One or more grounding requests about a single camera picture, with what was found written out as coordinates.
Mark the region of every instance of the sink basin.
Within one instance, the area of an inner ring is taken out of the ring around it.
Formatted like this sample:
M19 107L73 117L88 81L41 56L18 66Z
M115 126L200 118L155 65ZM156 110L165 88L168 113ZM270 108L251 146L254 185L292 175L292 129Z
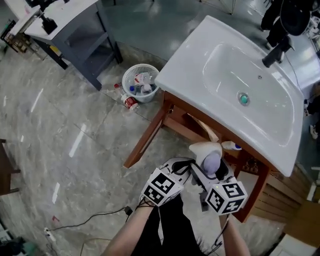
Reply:
M228 128L290 176L298 153L304 96L266 53L210 16L189 35L157 86Z

